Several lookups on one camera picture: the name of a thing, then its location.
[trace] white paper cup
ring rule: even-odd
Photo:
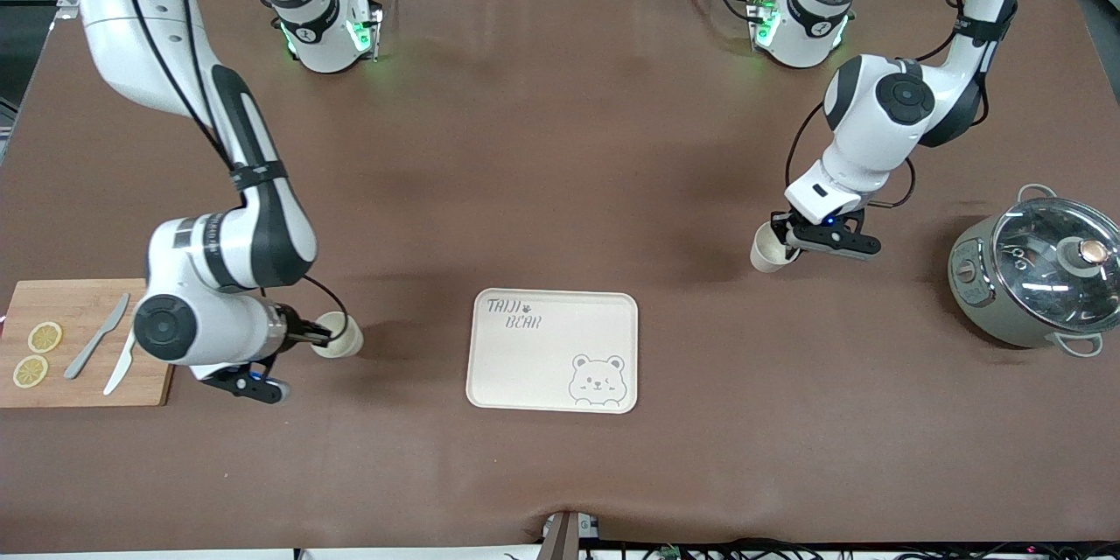
[[[773,273],[791,262],[785,258],[785,245],[777,240],[769,223],[764,222],[750,245],[750,264],[763,273]]]
[[[330,311],[328,314],[324,314],[315,321],[319,326],[329,328],[330,336],[334,337],[340,329],[343,329],[343,323],[346,321],[344,317],[346,316],[343,316],[343,314],[338,311]],[[362,348],[362,342],[364,340],[364,337],[362,337],[362,329],[358,328],[357,323],[354,321],[353,317],[351,317],[349,325],[346,327],[346,333],[344,333],[342,337],[329,342],[326,348],[320,348],[319,346],[311,347],[315,348],[315,353],[320,357],[346,358],[356,355],[356,353],[358,353]]]

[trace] wooden cutting board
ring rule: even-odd
[[[105,334],[85,370],[73,381],[63,372],[101,328],[121,296],[129,308],[112,333]],[[132,328],[132,312],[144,295],[143,280],[34,280],[16,286],[0,334],[0,408],[157,407],[167,400],[171,365],[132,347],[132,367],[110,395],[102,394]],[[63,340],[41,355],[49,363],[41,383],[21,390],[12,382],[16,365],[31,355],[27,336],[38,324],[54,321]]]

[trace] brown tablecloth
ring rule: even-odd
[[[0,550],[515,543],[559,510],[655,540],[1120,538],[1120,339],[1092,361],[995,345],[943,270],[1027,181],[1120,216],[1120,120],[1075,0],[1021,0],[988,122],[917,150],[913,200],[869,213],[878,260],[772,277],[748,252],[785,208],[804,113],[852,54],[936,46],[941,0],[857,0],[844,45],[804,71],[753,54],[718,0],[384,1],[382,60],[316,76],[256,0],[203,0],[361,357],[293,349],[283,405],[180,370],[162,409],[0,412]],[[795,170],[828,141],[813,122]],[[0,298],[20,278],[139,277],[157,224],[234,204],[190,122],[113,93],[59,22],[0,170]],[[636,298],[636,409],[473,408],[488,286]],[[273,296],[330,308],[307,286]]]

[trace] white robotic arm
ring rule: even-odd
[[[137,342],[235,395],[283,400],[286,385],[268,377],[277,353],[297,342],[326,345],[330,332],[248,293],[295,284],[317,250],[249,86],[217,62],[195,0],[80,1],[102,77],[140,105],[214,130],[242,199],[228,212],[165,222],[152,234]],[[253,363],[265,366],[263,374],[251,372]]]
[[[989,66],[1015,11],[1016,0],[965,0],[941,66],[868,54],[840,66],[823,102],[832,144],[787,186],[792,209],[774,214],[773,234],[760,234],[767,241],[762,246],[784,246],[786,261],[801,250],[851,258],[878,253],[879,241],[861,233],[865,206],[916,146],[944,144],[972,125]],[[812,27],[781,15],[773,18],[780,25],[768,32],[775,57],[780,50],[795,50],[799,60],[816,63],[828,55],[831,41],[821,46],[820,38],[806,37]],[[766,30],[766,22],[757,29]]]

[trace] butter knife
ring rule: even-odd
[[[124,309],[129,308],[129,297],[131,296],[128,293],[121,296],[121,301],[116,302],[113,312],[109,314],[109,319],[105,320],[105,324],[101,325],[101,329],[93,336],[93,339],[90,339],[85,348],[82,349],[82,353],[74,357],[66,372],[63,373],[64,379],[74,380],[82,373],[82,368],[85,367],[90,357],[93,356],[93,351],[97,349],[97,344],[105,337],[105,334],[112,333],[116,328],[116,325],[120,324],[121,318],[124,317]]]
[[[113,393],[116,385],[121,384],[121,380],[129,372],[129,367],[132,366],[132,346],[136,345],[137,334],[129,330],[129,338],[124,342],[124,347],[121,348],[121,357],[116,360],[116,367],[113,368],[112,376],[109,376],[109,383],[105,384],[105,391],[102,392],[104,395]]]

